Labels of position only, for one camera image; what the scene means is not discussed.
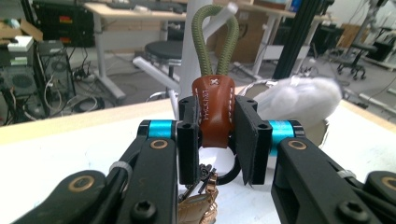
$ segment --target stool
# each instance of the stool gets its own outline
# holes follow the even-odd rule
[[[167,65],[169,67],[168,76],[173,78],[174,67],[181,66],[182,50],[182,41],[156,41],[145,46],[145,55],[151,63]],[[154,97],[157,97],[157,99],[167,98],[168,89],[152,94],[148,100]]]
[[[358,53],[358,55],[356,56],[355,60],[353,60],[352,63],[350,62],[343,62],[340,63],[340,65],[338,65],[337,67],[337,72],[339,75],[342,74],[342,71],[344,68],[348,67],[350,68],[350,74],[353,75],[353,79],[357,80],[358,79],[358,73],[361,73],[361,79],[366,79],[366,70],[364,69],[364,67],[362,65],[358,64],[359,59],[361,58],[361,55],[363,55],[363,53],[367,52],[371,52],[374,53],[377,51],[377,47],[373,46],[373,45],[365,45],[365,44],[355,44],[352,43],[350,45],[350,47],[354,48],[354,49],[360,49],[361,51]]]

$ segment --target black pole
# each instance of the black pole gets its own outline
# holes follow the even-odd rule
[[[25,15],[25,19],[29,21],[31,24],[35,25],[35,18],[33,18],[33,12],[30,8],[29,0],[21,0],[23,13]]]
[[[288,41],[280,54],[273,79],[287,78],[296,62],[321,0],[303,0],[291,25]]]

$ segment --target green cord loop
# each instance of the green cord loop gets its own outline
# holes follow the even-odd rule
[[[206,17],[216,16],[221,10],[222,6],[208,5],[201,7],[192,19],[192,39],[194,41],[195,50],[197,51],[202,76],[213,75],[212,64],[202,31],[202,23]],[[227,29],[226,41],[219,57],[218,69],[216,71],[217,75],[228,74],[230,60],[233,56],[233,50],[235,49],[236,41],[239,36],[239,25],[235,16],[227,20]]]

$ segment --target wooden desk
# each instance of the wooden desk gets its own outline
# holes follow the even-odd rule
[[[163,100],[0,128],[0,176],[6,183],[0,190],[0,223],[41,203],[68,175],[88,169],[108,174],[143,119],[172,117],[170,102]],[[323,150],[360,181],[373,170],[396,171],[395,125],[347,102],[329,121]],[[210,158],[217,156],[221,172],[221,165],[231,162],[217,153]],[[238,176],[219,187],[218,223],[279,223],[270,193],[274,164],[270,159],[263,186],[244,186]]]
[[[128,20],[128,21],[164,21],[163,28],[161,29],[161,39],[167,37],[167,21],[184,21],[186,20],[186,14],[177,14],[173,12],[161,12],[152,11],[146,12],[135,12],[132,10],[113,9],[108,7],[106,4],[97,3],[86,3],[84,7],[93,13],[94,21],[94,32],[95,32],[95,45],[96,53],[98,58],[98,74],[97,77],[102,84],[113,94],[113,96],[122,101],[125,98],[125,93],[117,87],[106,75],[106,63],[105,63],[105,51],[104,51],[104,39],[103,39],[103,26],[101,19],[117,19],[117,20]],[[136,33],[135,38],[137,40],[147,40],[148,37],[144,34]]]
[[[240,9],[264,12],[268,15],[268,22],[265,24],[266,25],[265,32],[264,35],[262,36],[262,42],[260,43],[260,47],[257,51],[257,56],[255,63],[253,65],[253,69],[251,72],[244,69],[251,76],[257,79],[261,79],[261,77],[258,76],[258,74],[260,67],[262,65],[262,60],[277,60],[279,59],[280,54],[283,50],[283,46],[272,45],[276,36],[277,27],[279,26],[281,19],[294,18],[296,13],[287,10],[251,5],[250,3],[244,3],[244,2],[239,3],[238,6]],[[305,39],[304,46],[301,48],[300,53],[297,57],[298,62],[297,64],[294,65],[293,71],[298,72],[301,65],[303,64],[303,60],[309,51],[311,40],[315,34],[315,31],[317,30],[319,23],[328,20],[329,18],[326,16],[314,17],[314,20],[311,24],[311,28],[309,29],[309,33]]]

